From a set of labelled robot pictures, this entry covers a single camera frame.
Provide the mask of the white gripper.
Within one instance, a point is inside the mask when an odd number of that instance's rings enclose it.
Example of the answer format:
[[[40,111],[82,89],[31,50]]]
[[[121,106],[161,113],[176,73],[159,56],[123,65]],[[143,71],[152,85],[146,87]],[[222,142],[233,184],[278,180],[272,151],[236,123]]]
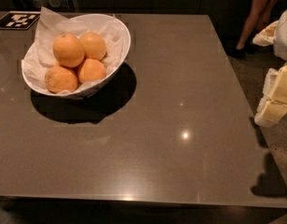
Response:
[[[253,38],[255,45],[266,47],[274,44],[277,57],[287,61],[287,9],[278,21],[273,21]],[[287,64],[279,70],[270,68],[266,74],[263,97],[254,122],[261,127],[272,127],[287,115]]]

